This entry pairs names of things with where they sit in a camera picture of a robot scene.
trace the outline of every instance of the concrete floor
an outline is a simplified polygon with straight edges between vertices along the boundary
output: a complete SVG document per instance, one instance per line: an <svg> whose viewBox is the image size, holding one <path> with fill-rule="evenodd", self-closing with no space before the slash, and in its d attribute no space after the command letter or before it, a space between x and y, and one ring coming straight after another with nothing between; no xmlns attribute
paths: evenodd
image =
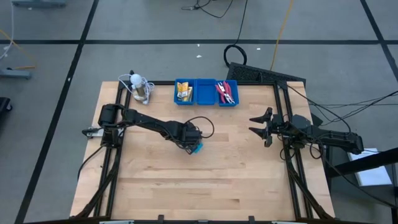
<svg viewBox="0 0 398 224"><path fill-rule="evenodd" d="M63 9L15 8L15 38L19 40L78 40L92 0L68 0ZM234 1L222 19L201 11L182 11L195 1L99 0L88 40L235 39L244 1ZM222 14L228 0L212 2L208 10ZM367 0L387 40L398 39L395 0ZM288 0L250 0L242 39L276 39ZM0 2L0 29L10 33L10 8ZM283 39L377 40L360 1L295 1ZM225 78L225 44L85 45L62 110L47 160L25 222L67 218L82 162L86 138L81 130L92 121L100 85L114 81L130 69L148 80L178 77ZM269 69L273 44L242 44L248 65ZM18 213L67 76L77 45L25 44L38 66L31 80L0 79L0 96L12 99L14 110L0 135L0 223L12 223ZM398 46L389 45L398 57ZM241 62L238 52L230 61ZM27 65L29 61L12 49L0 67ZM307 96L318 103L351 103L386 95L398 87L380 45L280 45L274 65L277 72L307 79ZM385 103L398 103L397 98ZM344 114L353 108L335 110ZM396 147L394 134L398 106L374 106L347 119L362 135L366 147ZM328 126L345 131L342 123ZM336 152L336 164L346 159ZM390 223L390 210L347 190L333 181L332 201L336 216L357 222ZM383 195L388 197L390 191Z"/></svg>

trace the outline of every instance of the red-handled pliers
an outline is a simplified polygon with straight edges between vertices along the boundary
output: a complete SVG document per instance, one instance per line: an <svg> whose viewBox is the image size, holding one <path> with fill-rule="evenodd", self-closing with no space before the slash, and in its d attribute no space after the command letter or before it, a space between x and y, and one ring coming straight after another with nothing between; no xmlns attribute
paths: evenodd
<svg viewBox="0 0 398 224"><path fill-rule="evenodd" d="M228 103L235 103L235 101L232 99L232 92L231 92L231 87L228 83L223 81L222 83L219 82L216 85L217 92L221 95L221 101L225 103L225 99Z"/></svg>

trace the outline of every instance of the cable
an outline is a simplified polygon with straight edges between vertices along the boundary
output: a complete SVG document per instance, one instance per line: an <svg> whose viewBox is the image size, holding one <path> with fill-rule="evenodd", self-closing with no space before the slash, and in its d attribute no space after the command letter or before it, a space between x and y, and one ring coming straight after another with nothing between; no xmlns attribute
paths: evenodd
<svg viewBox="0 0 398 224"><path fill-rule="evenodd" d="M11 5L11 38L9 39L10 44L8 45L8 48L4 51L4 53L0 56L0 60L4 56L6 56L7 52L10 50L12 46L12 43L14 42L14 5L12 4L12 0L10 0L10 5Z"/></svg>
<svg viewBox="0 0 398 224"><path fill-rule="evenodd" d="M349 112L348 114L342 116L341 118L333 119L333 120L330 121L329 123L322 124L321 126L325 126L325 125L328 125L328 124L330 124L330 123L338 122L338 121L340 121L340 120L342 120L342 119L346 119L346 118L352 117L352 116L354 116L354 115L356 115L356 114L362 112L362 111L365 110L366 108L369 108L370 106L372 106L372 105L374 105L374 104L376 104L376 103L378 103L378 102L384 100L385 98L395 95L396 93L398 93L398 91L395 91L395 92L392 92L392 93L390 93L390 94L388 94L388 95L386 95L386 96L383 96L382 98L373 101L373 102L372 102L371 104L369 104L369 105L362 106L362 107L360 107L360 108L358 108L358 109L356 109L356 110L353 110L353 111Z"/></svg>
<svg viewBox="0 0 398 224"><path fill-rule="evenodd" d="M375 152L375 151L367 150L367 149L364 149L364 151L373 152L373 153L380 153L380 152Z"/></svg>
<svg viewBox="0 0 398 224"><path fill-rule="evenodd" d="M20 50L23 54L25 54L25 56L26 56L27 58L29 58L29 60L32 61L32 62L34 63L34 65L30 65L30 66L20 66L20 67L14 68L14 69L36 68L37 62L36 62L36 60L34 59L33 56L31 56L29 53L27 53L22 47L20 47L19 45L17 45L17 44L12 40L12 38L10 38L10 37L7 35L7 33L5 33L3 30L0 29L0 33L1 33L3 36L5 36L8 40L10 40L11 43L14 44L14 45L18 48L18 50Z"/></svg>
<svg viewBox="0 0 398 224"><path fill-rule="evenodd" d="M130 88L124 83L124 81L120 79L121 77L125 77L125 76L131 77L132 75L131 75L131 74L120 75L120 76L118 77L118 80L119 80L119 82L121 82L121 83L124 85L124 87L126 87L126 89L127 89L131 94L133 94L133 92L132 92L132 91L130 90ZM145 91L145 96L146 96L146 100L144 100L142 103L145 104L145 105L147 105L147 104L149 103L149 95L150 95L150 93L154 90L155 84L148 82L148 80L147 80L146 78L144 78L144 77L141 77L141 78L142 78L141 84L145 86L144 91Z"/></svg>
<svg viewBox="0 0 398 224"><path fill-rule="evenodd" d="M289 8L287 9L284 22L282 23L282 26L280 27L279 35L278 35L278 38L276 39L276 44L275 44L275 49L274 49L274 55L272 56L271 67L270 67L270 69L269 69L270 71L272 71L272 68L274 67L274 62L275 62L275 58L276 58L276 53L278 52L279 40L280 40L280 38L282 37L282 33L284 32L284 29L285 29L285 26L286 26L287 18L289 17L290 11L292 10L293 1L294 1L294 0L290 0Z"/></svg>
<svg viewBox="0 0 398 224"><path fill-rule="evenodd" d="M203 119L208 120L208 121L210 122L210 124L211 124L211 127L213 128L213 131L211 132L211 134L210 134L209 136L201 136L201 137L202 137L202 138L210 138L210 137L212 137L212 136L214 135L215 127L214 127L213 122L211 122L210 119L208 119L208 118L205 117L205 116L197 116L197 117L191 118L191 119L189 119L188 121L186 121L184 124L187 124L188 122L193 121L194 119L198 119L198 118L203 118Z"/></svg>
<svg viewBox="0 0 398 224"><path fill-rule="evenodd" d="M226 10L225 10L225 12L224 12L224 14L223 14L222 16L216 16L216 15L214 15L214 14L212 14L212 13L210 13L210 12L204 10L203 7L209 5L209 3L211 2L211 0L209 0L206 4L204 4L204 5L202 5L202 6L199 5L200 0L197 0L197 3L196 3L195 5L193 5L193 6L184 6L184 7L181 7L181 9L182 9L182 10L189 10L189 11L201 9L203 12L207 13L208 15L211 15L211 16L213 16L213 17L215 17L215 18L221 19L221 18L224 17L225 14L228 12L228 10L229 10L229 8L231 7L233 1L234 1L234 0L231 0L231 2L229 3L228 7L226 8Z"/></svg>
<svg viewBox="0 0 398 224"><path fill-rule="evenodd" d="M364 194L366 194L367 196L373 198L374 200L377 200L377 201L383 203L385 206L388 206L388 207L391 207L391 208L394 208L394 209L398 209L398 207L396 207L395 205L393 205L393 204L391 204L391 203L389 203L389 202L387 202L387 201L385 201L385 200L383 200L383 199L380 199L380 198L378 198L378 197L376 197L376 196L373 196L373 195L369 194L367 191L363 190L362 188L358 187L356 184L352 183L352 181L348 180L347 177L345 177L345 175L342 174L335 166L331 165L330 162L329 162L327 159L325 159L325 162L326 162L333 170L335 170L336 173L338 173L338 174L339 174L340 176L342 176L345 180L347 180L348 183L350 183L352 186L356 187L358 190L362 191L362 192L363 192Z"/></svg>
<svg viewBox="0 0 398 224"><path fill-rule="evenodd" d="M281 149L281 150L280 150L280 152L279 152L279 157L280 157L280 159L282 159L283 161L286 161L286 158L283 158L283 157L282 157L282 152L283 152L283 151L284 151L284 149ZM289 160L291 160L295 155L296 155L296 151L294 150L294 151L293 151L293 154L290 155Z"/></svg>
<svg viewBox="0 0 398 224"><path fill-rule="evenodd" d="M221 18L224 17L225 14L228 12L228 10L229 10L229 8L231 7L233 1L234 1L234 0L231 0L231 2L229 3L229 6L226 8L226 10L225 10L225 12L224 12L224 14L223 14L222 16L216 16L216 15L211 14L210 12L204 10L204 9L203 9L203 6L202 6L200 9L201 9L203 12L207 13L208 15L211 15L211 16L213 16L213 17L215 17L215 18L221 19Z"/></svg>
<svg viewBox="0 0 398 224"><path fill-rule="evenodd" d="M237 49L241 53L241 55L243 56L243 65L245 65L246 62L248 62L248 55L246 55L246 52L243 50L243 48L241 48L240 46L236 45L238 43L238 41L239 41L239 38L241 37L243 21L244 21L244 16L246 15L247 6L248 6L248 0L246 0L246 3L244 4L243 16L242 16L242 21L241 21L241 27L239 28L238 38L235 40L234 44L230 44L230 45L226 46L226 48L224 49L224 63L225 63L225 65L228 68L229 68L229 63L228 63L228 61L226 59L226 53L231 47Z"/></svg>
<svg viewBox="0 0 398 224"><path fill-rule="evenodd" d="M79 171L77 173L77 181L79 181L79 177L80 177L80 172L83 169L83 167L85 166L85 164L93 157L95 156L104 146L99 147L95 152L93 152L89 157L87 157L87 159L81 164Z"/></svg>
<svg viewBox="0 0 398 224"><path fill-rule="evenodd" d="M324 107L327 107L329 109L333 109L333 108L342 108L345 106L367 106L367 104L362 104L362 103L366 103L366 102L370 102L370 101L375 101L375 100L380 100L382 97L379 98L375 98L375 99L371 99L371 100L365 100L365 101L361 101L361 102L357 102L357 103L348 103L348 104L327 104L327 105L321 105ZM384 104L375 104L372 106L376 106L376 105L398 105L398 103L384 103Z"/></svg>
<svg viewBox="0 0 398 224"><path fill-rule="evenodd" d="M311 102L312 104L317 105L317 106L319 106L320 108L326 110L327 112L329 112L329 113L335 115L338 119L340 119L342 122L344 122L345 125L347 125L348 132L351 133L351 127L350 127L349 124L344 120L344 118L338 116L336 113L334 113L333 111L329 110L328 108L325 108L325 107L323 107L323 106L320 106L318 103L316 103L316 102L310 100L309 98L307 98L306 96L304 96L304 95L302 95L301 93L299 93L295 88L291 87L290 85L285 84L285 83L283 83L283 85L286 85L287 87L291 88L294 92L296 92L297 94L299 94L300 96L302 96L303 98L305 98L306 100L308 100L309 102Z"/></svg>

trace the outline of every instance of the wooden tabletop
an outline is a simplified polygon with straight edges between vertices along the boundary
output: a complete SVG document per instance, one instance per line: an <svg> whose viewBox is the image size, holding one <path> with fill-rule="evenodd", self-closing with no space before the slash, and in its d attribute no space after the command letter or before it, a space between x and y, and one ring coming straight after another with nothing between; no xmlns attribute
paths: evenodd
<svg viewBox="0 0 398 224"><path fill-rule="evenodd" d="M305 94L301 82L290 86ZM117 82L103 82L93 119L98 126L101 107L114 103ZM185 122L195 116L207 116L215 124L215 133L203 139L198 154L188 155L158 133L140 127L128 128L125 137L112 219L156 220L294 220L285 162L279 157L282 143L273 137L271 147L248 130L264 128L249 118L261 116L268 107L276 113L271 86L238 86L240 104L235 108L214 106L177 106L174 86L156 86L150 103L131 100L130 108L164 121ZM311 120L307 101L289 89L293 114ZM204 119L192 121L210 134ZM100 138L90 139L85 158L100 145ZM98 189L103 150L83 168L77 185L71 215L80 212ZM308 148L302 149L308 189L320 205L334 216L321 160L313 159ZM305 209L297 188L302 216ZM104 213L108 193L103 199Z"/></svg>

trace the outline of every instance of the blue bin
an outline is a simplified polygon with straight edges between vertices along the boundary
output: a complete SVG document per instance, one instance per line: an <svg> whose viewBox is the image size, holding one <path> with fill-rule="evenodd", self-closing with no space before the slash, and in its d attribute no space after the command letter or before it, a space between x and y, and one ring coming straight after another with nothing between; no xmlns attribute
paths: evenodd
<svg viewBox="0 0 398 224"><path fill-rule="evenodd" d="M198 78L193 89L198 105L214 105L217 101L216 80L212 78Z"/></svg>
<svg viewBox="0 0 398 224"><path fill-rule="evenodd" d="M177 93L178 93L177 82L179 82L179 83L188 82L188 86L192 86L193 87L193 93L192 93L193 96L192 96L192 100L191 101L179 101L178 100L178 97L177 97ZM178 105L193 105L194 102L196 102L195 84L196 84L196 80L192 79L192 78L178 78L178 79L176 79L175 83L174 83L174 103L176 103Z"/></svg>
<svg viewBox="0 0 398 224"><path fill-rule="evenodd" d="M219 106L236 106L239 104L239 94L238 94L238 83L236 80L217 80L217 83L225 81L226 83L229 84L231 87L231 92L232 92L232 99L235 101L235 103L223 103L221 101L221 95L216 91L217 94L217 102Z"/></svg>

